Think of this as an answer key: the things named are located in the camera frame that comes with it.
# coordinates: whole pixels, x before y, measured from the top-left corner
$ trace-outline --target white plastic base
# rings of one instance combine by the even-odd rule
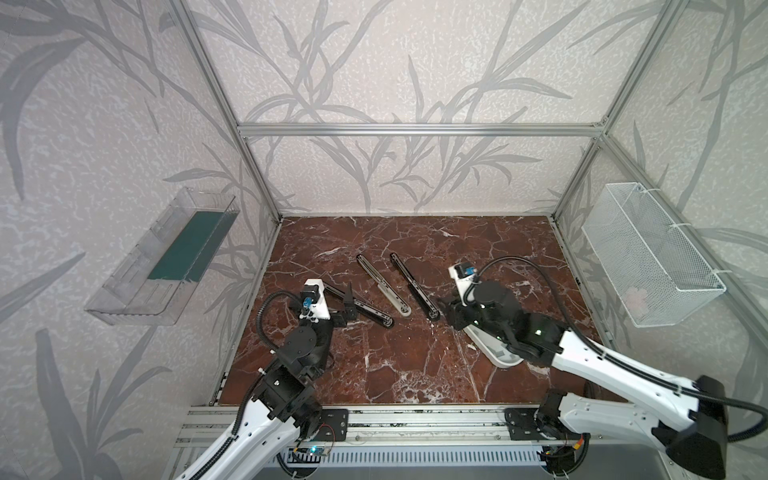
[[[496,339],[493,336],[483,332],[474,325],[464,328],[472,342],[479,347],[480,351],[491,360],[491,363],[496,365],[500,369],[508,369],[511,366],[515,366],[523,361],[522,358],[509,352],[504,347],[504,343],[501,340]]]

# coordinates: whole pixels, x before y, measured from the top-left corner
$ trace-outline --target aluminum rail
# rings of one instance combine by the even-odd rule
[[[595,137],[599,124],[262,124],[237,126],[243,137]]]

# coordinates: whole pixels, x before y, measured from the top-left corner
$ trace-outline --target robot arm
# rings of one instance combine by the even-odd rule
[[[317,433],[322,407],[313,397],[313,382],[325,372],[333,328],[357,317],[351,286],[340,312],[328,308],[324,290],[322,280],[312,279],[299,297],[280,292],[291,298],[299,326],[273,351],[266,370],[260,369],[232,425],[177,480],[251,480],[287,446]],[[267,297],[259,318],[276,297]]]
[[[685,393],[723,397],[720,382],[706,376],[694,382],[660,372],[593,343],[575,327],[526,312],[511,290],[499,282],[481,282],[469,263],[454,265],[449,273],[457,292],[445,302],[445,316],[454,328],[479,328],[524,360],[574,373],[629,401],[550,391],[536,418],[543,433],[562,438],[594,432],[626,439],[665,451],[698,475],[725,478],[725,408]],[[675,389],[663,386],[669,384]]]

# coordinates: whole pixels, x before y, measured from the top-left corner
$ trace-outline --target black cable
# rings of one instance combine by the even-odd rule
[[[298,475],[299,469],[291,470],[288,468],[288,465],[285,463],[285,460],[283,460],[283,456],[278,453],[275,455],[275,459],[277,460],[277,464],[280,465],[280,468],[283,470],[283,472],[286,473],[286,475],[290,475],[291,478],[307,478],[310,475],[312,475],[314,472],[317,471],[318,467],[315,467],[312,469],[312,471],[308,475]]]
[[[261,342],[268,346],[270,350],[277,351],[277,345],[270,340],[268,336],[266,336],[266,333],[264,333],[264,328],[262,326],[262,320],[264,317],[264,313],[266,312],[266,309],[270,306],[270,303],[273,302],[277,297],[279,296],[287,296],[291,300],[295,300],[298,303],[301,303],[301,300],[299,300],[299,297],[294,295],[293,293],[289,292],[288,290],[277,290],[276,292],[272,292],[269,295],[266,296],[264,299],[264,302],[261,304],[261,308],[259,308],[259,312],[256,314],[256,333],[259,335],[259,338],[261,339]]]
[[[224,440],[224,443],[221,444],[221,447],[219,447],[218,450],[216,450],[216,453],[214,453],[214,456],[210,457],[207,462],[205,462],[205,465],[200,467],[200,470],[195,472],[194,475],[190,477],[190,480],[200,480],[200,478],[205,475],[205,472],[207,472],[210,467],[214,466],[216,462],[218,462],[219,458],[221,458],[222,455],[227,451],[227,449],[232,445],[232,442],[234,442],[237,439],[237,432],[240,431],[240,423],[243,421],[243,414],[245,413],[245,407],[248,405],[248,401],[250,400],[250,396],[253,395],[253,390],[256,388],[256,384],[259,382],[259,379],[256,379],[253,381],[253,383],[250,384],[250,387],[248,387],[248,390],[245,392],[245,396],[242,400],[240,400],[240,407],[237,408],[237,416],[235,416],[235,423],[232,425],[232,433],[229,437],[227,437],[226,440]]]
[[[551,473],[552,475],[554,475],[556,477],[568,477],[571,473],[575,472],[576,469],[579,468],[582,463],[584,463],[584,460],[587,458],[587,450],[589,450],[589,439],[590,439],[591,435],[588,434],[588,433],[584,433],[582,436],[584,437],[584,443],[582,443],[582,445],[580,447],[581,454],[579,455],[578,458],[576,458],[576,462],[574,463],[574,465],[572,467],[570,467],[567,471],[566,470],[561,470],[558,473],[556,471],[550,470],[549,464],[547,463],[546,466],[544,466],[544,465],[542,466],[544,471],[547,472],[547,473]],[[573,455],[575,450],[576,449],[574,449],[573,447],[568,446],[566,452],[560,452],[560,453],[554,453],[554,454],[548,454],[548,455],[547,454],[543,454],[543,455],[541,455],[541,459],[543,459],[546,462],[548,458],[567,457],[569,455]]]
[[[475,284],[480,282],[480,277],[482,276],[482,274],[485,273],[485,271],[488,268],[495,265],[496,263],[503,262],[506,260],[518,260],[518,261],[527,263],[528,265],[534,267],[541,274],[541,276],[544,277],[544,280],[546,281],[547,286],[549,287],[549,290],[552,292],[554,301],[555,303],[557,303],[559,310],[563,314],[563,317],[568,327],[571,330],[573,330],[574,334],[579,338],[579,340],[581,340],[593,352],[597,353],[597,355],[602,359],[605,359],[608,362],[611,362],[614,365],[624,370],[627,370],[628,372],[631,372],[642,379],[647,380],[648,382],[664,387],[665,389],[673,390],[675,392],[679,392],[687,396],[692,396],[696,399],[704,400],[706,402],[719,403],[721,405],[729,406],[735,409],[750,410],[751,412],[759,413],[762,416],[760,421],[758,421],[755,425],[752,425],[748,429],[743,430],[742,432],[728,435],[729,443],[740,442],[742,440],[751,439],[752,437],[758,436],[759,434],[765,432],[768,429],[768,409],[761,405],[756,405],[751,402],[744,402],[743,400],[731,399],[729,397],[720,397],[720,396],[710,395],[709,393],[704,393],[699,390],[693,390],[687,387],[681,387],[674,382],[670,382],[669,380],[659,379],[648,372],[644,372],[643,370],[640,370],[632,365],[629,365],[628,363],[625,363],[624,361],[611,356],[609,353],[606,353],[605,350],[598,347],[594,342],[588,339],[586,335],[584,335],[581,332],[581,330],[579,330],[576,327],[575,322],[573,321],[571,316],[568,314],[568,310],[565,308],[565,305],[563,304],[563,301],[558,295],[558,291],[555,289],[554,284],[552,283],[552,280],[549,278],[549,275],[539,265],[531,262],[527,258],[507,256],[507,257],[495,258],[490,262],[488,262],[484,267],[480,269],[480,272],[475,277],[475,282],[473,282],[472,285],[470,285],[469,288],[464,292],[464,303],[466,303],[467,305],[469,304],[467,301],[467,296],[469,295],[469,292],[471,292],[475,288]]]

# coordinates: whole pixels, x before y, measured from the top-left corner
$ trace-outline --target wall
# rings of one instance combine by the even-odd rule
[[[611,136],[768,306],[768,2],[690,2]],[[635,328],[581,225],[603,185],[629,181],[601,154],[560,220],[617,348],[652,366],[722,381],[768,405],[768,354],[721,297],[677,326]],[[732,410],[732,432],[755,415]],[[728,478],[763,478],[765,435],[732,444]]]
[[[0,2],[0,478],[153,478],[273,232],[162,2]],[[182,187],[241,213],[175,326],[83,307]]]
[[[662,3],[189,1],[241,123],[599,121]],[[295,214],[548,213],[587,143],[251,141]]]

